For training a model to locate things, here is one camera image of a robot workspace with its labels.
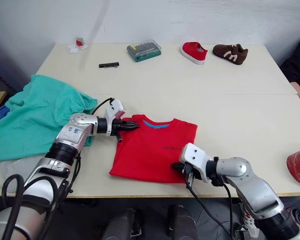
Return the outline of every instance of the brown sneaker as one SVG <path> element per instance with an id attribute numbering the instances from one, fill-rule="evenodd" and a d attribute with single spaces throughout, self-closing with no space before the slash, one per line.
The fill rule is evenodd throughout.
<path id="1" fill-rule="evenodd" d="M 243 49 L 240 44 L 218 44 L 213 47 L 212 52 L 220 58 L 226 59 L 234 64 L 241 65 L 247 57 L 248 49 Z"/>

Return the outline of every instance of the white wall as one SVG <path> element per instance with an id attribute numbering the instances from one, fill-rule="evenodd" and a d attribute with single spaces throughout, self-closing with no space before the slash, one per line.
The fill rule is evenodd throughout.
<path id="1" fill-rule="evenodd" d="M 281 64 L 300 40 L 300 0 L 0 0 L 0 67 L 19 86 L 75 37 L 264 44 Z"/>

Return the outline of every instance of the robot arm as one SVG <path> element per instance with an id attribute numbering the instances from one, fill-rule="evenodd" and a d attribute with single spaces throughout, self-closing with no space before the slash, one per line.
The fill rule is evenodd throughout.
<path id="1" fill-rule="evenodd" d="M 188 143 L 180 162 L 183 174 L 191 186 L 194 178 L 214 186 L 230 184 L 236 189 L 244 207 L 268 240 L 300 240 L 300 230 L 286 211 L 284 204 L 269 184 L 259 178 L 250 163 L 241 157 L 214 160 L 197 146 Z"/>
<path id="2" fill-rule="evenodd" d="M 107 136 L 117 136 L 120 141 L 119 131 L 139 127 L 133 121 L 122 121 L 120 117 L 124 113 L 121 102 L 113 99 L 104 118 L 84 113 L 76 113 L 70 117 L 69 123 L 61 129 L 49 152 L 40 159 L 24 187 L 22 186 L 22 204 L 11 236 L 4 233 L 12 212 L 15 212 L 14 207 L 0 212 L 0 239 L 3 236 L 12 240 L 44 238 L 55 210 L 71 190 L 67 178 L 73 170 L 75 159 L 80 160 L 80 152 L 87 137 L 104 133 Z"/>

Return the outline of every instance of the teal shirt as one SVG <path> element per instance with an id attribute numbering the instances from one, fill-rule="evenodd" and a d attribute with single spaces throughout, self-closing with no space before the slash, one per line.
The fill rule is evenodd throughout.
<path id="1" fill-rule="evenodd" d="M 97 100 L 62 81 L 32 75 L 5 105 L 10 112 L 0 120 L 0 161 L 47 153 L 70 116 L 91 113 Z"/>

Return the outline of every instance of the red shoe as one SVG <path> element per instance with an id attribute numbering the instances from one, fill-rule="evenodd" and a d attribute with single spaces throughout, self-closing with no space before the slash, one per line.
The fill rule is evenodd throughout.
<path id="1" fill-rule="evenodd" d="M 186 42 L 180 47 L 180 52 L 195 64 L 203 64 L 208 50 L 204 49 L 198 42 Z"/>

